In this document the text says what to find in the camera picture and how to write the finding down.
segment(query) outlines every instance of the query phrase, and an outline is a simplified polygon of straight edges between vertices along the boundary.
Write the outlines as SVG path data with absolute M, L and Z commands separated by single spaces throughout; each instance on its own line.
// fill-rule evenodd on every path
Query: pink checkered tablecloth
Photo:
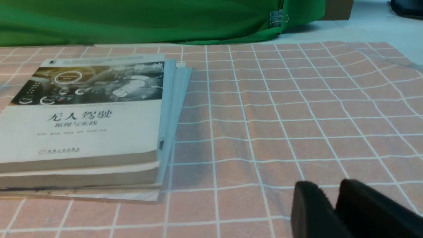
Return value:
M 334 204 L 357 178 L 423 215 L 422 72 L 387 43 L 0 48 L 0 109 L 46 58 L 138 53 L 194 68 L 162 200 L 2 197 L 0 235 L 290 238 L 298 180 Z

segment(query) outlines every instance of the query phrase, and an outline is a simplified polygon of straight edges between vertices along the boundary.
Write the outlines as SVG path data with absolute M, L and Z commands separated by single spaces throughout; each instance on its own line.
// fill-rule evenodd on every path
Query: white book cover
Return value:
M 46 60 L 0 114 L 0 172 L 157 161 L 175 65 L 164 55 Z

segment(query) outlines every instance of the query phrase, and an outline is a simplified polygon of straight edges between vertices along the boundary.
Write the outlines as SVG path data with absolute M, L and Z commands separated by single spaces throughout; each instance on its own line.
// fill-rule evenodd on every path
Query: green cloth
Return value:
M 324 16 L 326 0 L 1 0 L 0 46 L 271 40 Z M 288 15 L 269 27 L 269 13 Z

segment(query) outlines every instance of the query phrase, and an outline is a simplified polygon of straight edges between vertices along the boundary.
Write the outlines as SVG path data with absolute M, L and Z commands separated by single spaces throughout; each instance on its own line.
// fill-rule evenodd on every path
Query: stack of books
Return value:
M 0 195 L 155 201 L 191 69 L 48 59 L 0 114 Z

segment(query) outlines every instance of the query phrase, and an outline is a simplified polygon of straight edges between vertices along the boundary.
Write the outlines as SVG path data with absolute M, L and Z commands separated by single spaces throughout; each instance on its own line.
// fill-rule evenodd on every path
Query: dark object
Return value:
M 343 180 L 333 209 L 311 182 L 297 182 L 294 238 L 422 238 L 423 218 L 357 180 Z
M 355 237 L 423 237 L 423 218 L 357 180 L 341 182 L 335 211 Z
M 322 20 L 349 20 L 354 0 L 326 0 L 325 14 Z
M 294 238 L 353 238 L 318 186 L 297 182 L 292 204 Z
M 423 19 L 423 0 L 391 0 L 391 7 L 401 17 Z

